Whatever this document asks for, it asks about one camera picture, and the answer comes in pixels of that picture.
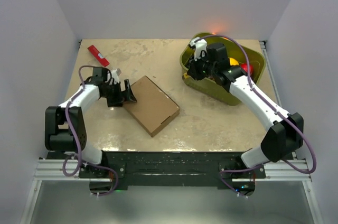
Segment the brown cardboard express box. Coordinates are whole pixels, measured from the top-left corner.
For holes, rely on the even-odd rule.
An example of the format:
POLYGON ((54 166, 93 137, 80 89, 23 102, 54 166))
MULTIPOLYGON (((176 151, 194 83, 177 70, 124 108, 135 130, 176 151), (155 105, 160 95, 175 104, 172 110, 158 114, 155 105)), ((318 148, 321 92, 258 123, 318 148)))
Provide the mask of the brown cardboard express box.
POLYGON ((123 107, 151 137, 179 115, 179 105, 148 76, 134 82, 131 89, 137 101, 123 107))

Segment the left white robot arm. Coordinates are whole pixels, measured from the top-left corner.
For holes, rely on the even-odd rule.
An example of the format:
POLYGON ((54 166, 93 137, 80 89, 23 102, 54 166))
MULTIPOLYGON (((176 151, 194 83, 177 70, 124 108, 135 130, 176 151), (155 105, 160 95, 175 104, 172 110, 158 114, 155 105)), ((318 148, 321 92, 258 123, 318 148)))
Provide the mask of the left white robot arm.
POLYGON ((79 89, 58 106, 45 110, 45 147, 49 151, 74 153, 84 162, 92 163, 91 172, 98 178, 109 173, 109 164, 102 160, 103 152, 88 143, 84 121, 85 112, 99 99, 106 99, 107 107, 121 107, 136 103, 128 79, 121 88, 120 70, 106 67, 81 66, 78 70, 79 89), (83 68, 91 68, 92 75, 84 78, 83 68))

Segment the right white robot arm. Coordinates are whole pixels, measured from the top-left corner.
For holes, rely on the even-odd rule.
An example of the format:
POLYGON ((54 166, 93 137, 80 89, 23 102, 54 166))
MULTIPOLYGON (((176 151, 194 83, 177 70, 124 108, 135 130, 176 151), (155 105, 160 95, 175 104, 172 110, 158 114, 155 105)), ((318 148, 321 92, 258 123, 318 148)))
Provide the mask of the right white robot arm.
POLYGON ((187 75, 194 80, 213 79, 249 107, 266 130, 259 146, 241 154, 241 162, 235 165, 239 177, 247 178, 255 166, 277 162, 302 147, 302 116, 282 109, 253 83, 246 70, 239 65, 233 66, 224 44, 196 40, 189 43, 189 48, 193 49, 194 55, 189 60, 187 75))

